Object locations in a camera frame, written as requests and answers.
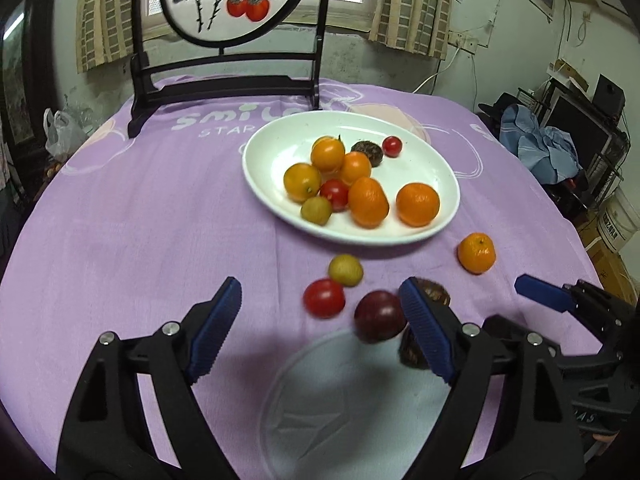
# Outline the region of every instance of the red cherry tomato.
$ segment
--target red cherry tomato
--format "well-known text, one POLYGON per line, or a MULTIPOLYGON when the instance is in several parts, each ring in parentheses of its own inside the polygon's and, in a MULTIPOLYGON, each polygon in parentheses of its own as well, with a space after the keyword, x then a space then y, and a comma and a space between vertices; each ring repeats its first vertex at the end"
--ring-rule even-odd
POLYGON ((329 278, 317 280, 309 285, 302 301, 309 314, 322 319, 340 314, 346 302, 342 285, 329 278))
POLYGON ((374 290, 362 298, 353 319, 356 334, 365 343, 391 339, 406 326, 400 299, 386 290, 374 290))
POLYGON ((227 0, 226 12, 231 14, 234 18, 239 18, 246 12, 247 6, 247 0, 227 0))
POLYGON ((246 16, 252 22, 259 22, 267 16, 269 7, 270 4, 268 0, 249 0, 246 8, 246 16))
POLYGON ((349 202, 349 186, 337 178, 332 178, 322 184, 320 187, 320 196, 324 196, 331 202, 335 213, 344 211, 347 209, 349 202))
POLYGON ((395 158, 402 151, 402 140, 397 137, 387 137, 382 141, 382 151, 386 156, 395 158))

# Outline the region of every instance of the fluorescent light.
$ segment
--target fluorescent light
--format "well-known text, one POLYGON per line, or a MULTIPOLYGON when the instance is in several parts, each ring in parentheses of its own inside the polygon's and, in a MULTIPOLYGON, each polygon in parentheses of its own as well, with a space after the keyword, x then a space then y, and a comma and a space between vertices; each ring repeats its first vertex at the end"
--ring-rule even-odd
POLYGON ((18 16, 15 21, 11 24, 11 26, 6 30, 6 32, 4 33, 4 40, 6 40, 11 33, 15 30, 15 28, 20 25, 22 23, 22 20, 24 19, 24 12, 18 16))

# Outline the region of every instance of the wall socket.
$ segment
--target wall socket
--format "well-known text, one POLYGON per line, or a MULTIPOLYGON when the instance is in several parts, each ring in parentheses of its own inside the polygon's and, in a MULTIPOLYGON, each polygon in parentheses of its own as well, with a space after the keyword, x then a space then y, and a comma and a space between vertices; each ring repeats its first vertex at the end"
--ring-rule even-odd
POLYGON ((449 44, 470 54, 475 54, 478 50, 478 38, 473 38, 464 32, 449 31, 449 44))

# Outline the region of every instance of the checkered curtain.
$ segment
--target checkered curtain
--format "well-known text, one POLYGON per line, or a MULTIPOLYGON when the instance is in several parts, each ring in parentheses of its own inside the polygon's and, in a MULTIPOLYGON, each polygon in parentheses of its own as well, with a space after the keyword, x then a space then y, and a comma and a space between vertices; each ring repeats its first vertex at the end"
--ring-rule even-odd
POLYGON ((78 0, 78 73, 132 53, 131 0, 78 0))
POLYGON ((444 59, 451 0, 378 0, 369 39, 444 59))

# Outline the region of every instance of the white bucket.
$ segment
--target white bucket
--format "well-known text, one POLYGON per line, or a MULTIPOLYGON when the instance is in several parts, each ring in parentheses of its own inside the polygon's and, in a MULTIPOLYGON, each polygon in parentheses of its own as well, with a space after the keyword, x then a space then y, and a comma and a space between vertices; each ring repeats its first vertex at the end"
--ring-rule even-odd
POLYGON ((640 214, 626 198, 622 188, 618 186, 616 192, 605 201, 598 213, 598 232, 602 241, 614 253, 618 253, 638 230, 640 230, 640 214))

